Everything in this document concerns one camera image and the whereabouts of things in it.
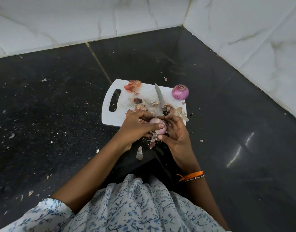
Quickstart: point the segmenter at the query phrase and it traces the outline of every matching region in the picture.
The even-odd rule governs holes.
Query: sleeve
[[[0,232],[62,231],[74,217],[72,210],[56,199],[44,199]]]

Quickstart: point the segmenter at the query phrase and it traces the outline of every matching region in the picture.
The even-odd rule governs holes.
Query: peeled onion
[[[149,121],[149,124],[155,124],[155,123],[161,123],[161,124],[164,124],[164,128],[162,129],[159,129],[159,130],[156,130],[155,132],[157,134],[165,134],[167,128],[166,128],[166,124],[165,124],[165,121],[159,119],[159,118],[152,118],[150,121]]]
[[[176,85],[172,90],[172,95],[177,100],[184,100],[189,96],[189,89],[185,85]]]

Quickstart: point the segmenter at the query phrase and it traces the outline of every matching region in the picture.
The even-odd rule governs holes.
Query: orange thread bracelet
[[[181,176],[181,179],[179,180],[181,182],[181,181],[185,181],[185,180],[189,180],[191,178],[195,178],[195,177],[201,176],[201,175],[203,175],[203,171],[192,173],[192,174],[189,174],[189,175],[186,175],[186,176],[182,176],[180,174],[176,174],[176,175]]]

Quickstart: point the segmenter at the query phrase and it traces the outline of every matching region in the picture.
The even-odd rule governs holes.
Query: person
[[[169,146],[181,168],[188,199],[168,191],[157,178],[148,183],[128,174],[122,183],[99,189],[116,161],[133,142],[164,124],[149,121],[147,111],[131,113],[119,131],[96,156],[51,198],[44,199],[0,231],[228,231],[229,228],[208,188],[180,117],[161,116],[168,136],[158,138]]]

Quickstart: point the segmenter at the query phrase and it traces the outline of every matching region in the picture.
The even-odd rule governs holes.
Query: hand
[[[139,140],[141,137],[151,137],[150,131],[155,131],[164,128],[164,124],[142,124],[138,119],[149,122],[153,118],[148,111],[140,110],[130,113],[124,120],[121,128],[112,138],[112,141],[117,141],[123,148],[123,152],[129,150],[132,143]]]
[[[169,137],[158,135],[158,138],[168,145],[178,167],[185,175],[200,171],[200,165],[192,150],[189,133],[182,119],[174,115],[158,118],[170,124],[166,124]]]

